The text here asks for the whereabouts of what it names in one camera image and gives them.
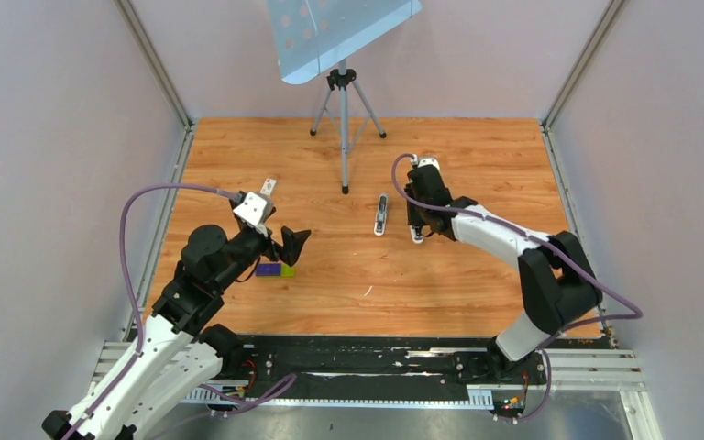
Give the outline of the white staple box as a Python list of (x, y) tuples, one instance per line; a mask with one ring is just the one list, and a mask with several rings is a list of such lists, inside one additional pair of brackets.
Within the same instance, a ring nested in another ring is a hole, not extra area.
[(268, 178), (263, 182), (259, 192), (264, 196), (271, 197), (275, 191), (277, 183), (278, 181), (276, 179)]

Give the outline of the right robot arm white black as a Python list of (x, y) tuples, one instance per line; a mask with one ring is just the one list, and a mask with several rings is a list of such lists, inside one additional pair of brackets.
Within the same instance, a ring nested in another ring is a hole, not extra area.
[(412, 165), (404, 187), (412, 229), (479, 248), (517, 270), (522, 313), (488, 346), (487, 370), (498, 382), (523, 371), (523, 359), (600, 304), (602, 293), (578, 238), (511, 223), (475, 200), (453, 197), (432, 159)]

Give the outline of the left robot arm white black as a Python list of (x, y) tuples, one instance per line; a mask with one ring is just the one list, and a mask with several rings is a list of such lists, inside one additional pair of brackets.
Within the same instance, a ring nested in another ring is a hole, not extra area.
[(235, 210), (238, 233), (219, 225), (194, 229), (138, 338), (104, 378), (69, 410), (54, 410), (42, 423), (51, 439), (145, 439), (160, 419), (191, 391), (218, 375), (236, 377), (244, 367), (243, 344), (211, 319), (225, 290), (259, 258), (293, 265), (311, 233), (281, 230), (275, 242), (263, 224), (250, 225), (243, 203)]

